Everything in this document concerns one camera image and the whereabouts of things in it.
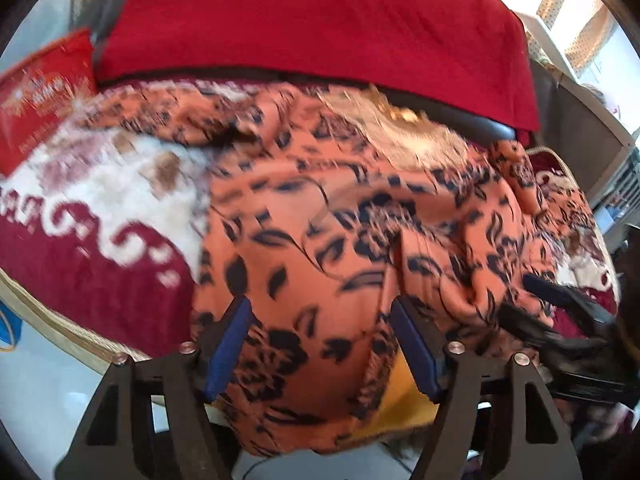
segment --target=gold lace fabric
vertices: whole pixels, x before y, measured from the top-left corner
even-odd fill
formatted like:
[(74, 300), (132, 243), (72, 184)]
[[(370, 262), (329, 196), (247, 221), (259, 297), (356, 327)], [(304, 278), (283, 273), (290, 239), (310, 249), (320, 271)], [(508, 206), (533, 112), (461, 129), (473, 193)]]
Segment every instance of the gold lace fabric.
[(389, 104), (375, 86), (358, 91), (320, 94), (335, 113), (356, 124), (369, 142), (396, 170), (430, 170), (462, 166), (466, 142), (443, 124), (431, 121), (425, 112)]

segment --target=clothing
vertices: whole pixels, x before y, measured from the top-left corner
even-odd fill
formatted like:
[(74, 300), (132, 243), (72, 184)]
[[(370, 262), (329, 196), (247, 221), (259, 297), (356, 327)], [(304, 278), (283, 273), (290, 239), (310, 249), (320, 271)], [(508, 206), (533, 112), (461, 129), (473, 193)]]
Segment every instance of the clothing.
[(500, 0), (127, 0), (96, 75), (206, 67), (372, 82), (539, 129), (524, 28)]
[(257, 320), (222, 395), (249, 452), (336, 450), (367, 423), (396, 362), (398, 294), (449, 340), (520, 349), (496, 328), (497, 309), (508, 300), (551, 325), (521, 276), (553, 280), (558, 240), (593, 227), (580, 191), (543, 196), (517, 142), (467, 146), (457, 166), (396, 169), (363, 134), (389, 117), (353, 109), (348, 121), (325, 104), (346, 91), (273, 84), (240, 102), (193, 87), (116, 92), (82, 121), (234, 146), (211, 170), (193, 335), (234, 296), (251, 300)]

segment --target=screw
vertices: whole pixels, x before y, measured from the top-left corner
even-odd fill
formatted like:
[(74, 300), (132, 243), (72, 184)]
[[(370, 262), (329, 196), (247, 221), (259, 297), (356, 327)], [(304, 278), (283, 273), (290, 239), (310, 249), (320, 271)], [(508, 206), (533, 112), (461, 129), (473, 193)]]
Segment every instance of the screw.
[(129, 360), (129, 354), (125, 354), (123, 352), (118, 352), (111, 358), (111, 362), (116, 366), (122, 366)]
[(180, 343), (178, 347), (178, 352), (182, 355), (193, 354), (198, 349), (198, 345), (193, 341), (185, 341), (184, 343)]
[(465, 353), (465, 346), (460, 341), (452, 341), (447, 345), (449, 352), (455, 355)]
[(513, 360), (520, 366), (527, 366), (531, 362), (529, 357), (525, 354), (516, 354), (513, 356)]

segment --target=white floor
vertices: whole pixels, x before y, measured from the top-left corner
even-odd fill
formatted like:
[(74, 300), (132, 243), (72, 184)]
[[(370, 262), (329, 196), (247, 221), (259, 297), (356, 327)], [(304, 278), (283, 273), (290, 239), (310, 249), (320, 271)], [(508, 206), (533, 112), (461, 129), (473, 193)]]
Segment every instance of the white floor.
[[(0, 419), (42, 480), (66, 453), (100, 375), (24, 324), (14, 352), (0, 354)], [(164, 408), (154, 406), (156, 430), (167, 428)], [(379, 445), (333, 456), (303, 451), (264, 460), (242, 454), (236, 480), (406, 480), (409, 473)], [(409, 461), (409, 468), (415, 466)]]

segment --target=orange floral fabric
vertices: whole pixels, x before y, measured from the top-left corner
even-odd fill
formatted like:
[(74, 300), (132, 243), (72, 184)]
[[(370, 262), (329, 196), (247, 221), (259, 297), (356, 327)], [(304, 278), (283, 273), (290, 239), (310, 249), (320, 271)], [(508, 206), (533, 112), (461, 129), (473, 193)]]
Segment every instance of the orange floral fabric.
[(257, 320), (222, 401), (255, 454), (335, 450), (366, 424), (398, 350), (398, 294), (447, 338), (510, 355), (520, 345), (497, 329), (497, 309), (511, 301), (552, 324), (521, 276), (553, 280), (560, 238), (593, 227), (580, 192), (543, 196), (517, 142), (469, 147), (459, 167), (398, 171), (362, 135), (366, 122), (289, 84), (241, 102), (116, 92), (84, 125), (233, 146), (211, 170), (193, 335), (234, 296), (250, 298)]

